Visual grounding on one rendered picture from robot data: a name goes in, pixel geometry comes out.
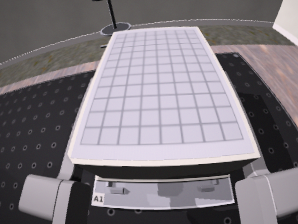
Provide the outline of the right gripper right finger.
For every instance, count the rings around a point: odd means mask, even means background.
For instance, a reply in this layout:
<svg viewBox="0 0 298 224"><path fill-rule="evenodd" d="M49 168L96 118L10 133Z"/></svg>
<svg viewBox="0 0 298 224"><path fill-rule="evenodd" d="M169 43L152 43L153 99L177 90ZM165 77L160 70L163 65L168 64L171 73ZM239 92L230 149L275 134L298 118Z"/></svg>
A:
<svg viewBox="0 0 298 224"><path fill-rule="evenodd" d="M223 72L227 76L226 71ZM274 173L267 171L265 159L263 159L249 117L230 77L227 76L227 79L230 81L235 96L238 97L251 133L253 133L255 144L257 144L259 155L261 155L258 160L242 167L245 179L235 183L241 224L278 224L277 218L298 212L298 168Z"/></svg>

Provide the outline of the white deep-well plate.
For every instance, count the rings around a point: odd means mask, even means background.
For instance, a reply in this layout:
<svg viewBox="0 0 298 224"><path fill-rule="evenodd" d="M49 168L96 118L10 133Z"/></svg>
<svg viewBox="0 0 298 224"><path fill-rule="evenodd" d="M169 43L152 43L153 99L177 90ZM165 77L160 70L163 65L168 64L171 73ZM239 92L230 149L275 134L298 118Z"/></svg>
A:
<svg viewBox="0 0 298 224"><path fill-rule="evenodd" d="M94 180L138 184L227 179L261 157L198 27L113 32L68 156Z"/></svg>

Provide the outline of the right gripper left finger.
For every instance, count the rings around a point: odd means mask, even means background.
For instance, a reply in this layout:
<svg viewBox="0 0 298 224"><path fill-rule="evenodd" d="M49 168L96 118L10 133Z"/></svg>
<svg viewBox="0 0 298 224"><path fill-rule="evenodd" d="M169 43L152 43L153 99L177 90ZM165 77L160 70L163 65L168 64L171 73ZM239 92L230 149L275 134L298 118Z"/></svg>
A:
<svg viewBox="0 0 298 224"><path fill-rule="evenodd" d="M93 77L86 88L82 103L92 80ZM74 165L68 157L69 144L80 116L82 103L73 124L59 176L57 179L52 179L52 177L28 175L21 192L20 212L52 221L52 224L86 224L88 221L90 186L81 183L84 169Z"/></svg>

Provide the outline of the black perforated breadboard plate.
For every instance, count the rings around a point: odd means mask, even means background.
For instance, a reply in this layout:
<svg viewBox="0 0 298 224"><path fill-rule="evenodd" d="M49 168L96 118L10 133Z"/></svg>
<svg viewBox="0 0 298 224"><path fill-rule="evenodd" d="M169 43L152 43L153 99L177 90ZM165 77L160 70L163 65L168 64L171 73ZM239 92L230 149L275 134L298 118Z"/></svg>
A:
<svg viewBox="0 0 298 224"><path fill-rule="evenodd" d="M258 139L270 173L298 167L298 127L269 85L238 52L214 53L230 76ZM20 212L28 175L57 179L78 109L97 69L43 81L0 95L0 224L52 224ZM230 173L234 204L190 209L121 209L92 206L88 224L241 224L235 183L243 169Z"/></svg>

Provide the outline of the grey rectangular plate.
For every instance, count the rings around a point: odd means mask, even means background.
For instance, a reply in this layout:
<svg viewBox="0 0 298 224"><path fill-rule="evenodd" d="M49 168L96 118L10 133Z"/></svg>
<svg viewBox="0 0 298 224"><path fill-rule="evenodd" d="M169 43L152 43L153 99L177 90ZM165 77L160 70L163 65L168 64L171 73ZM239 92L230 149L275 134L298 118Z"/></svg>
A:
<svg viewBox="0 0 298 224"><path fill-rule="evenodd" d="M94 180L92 205L122 209L188 209L234 204L230 177L190 183L122 184Z"/></svg>

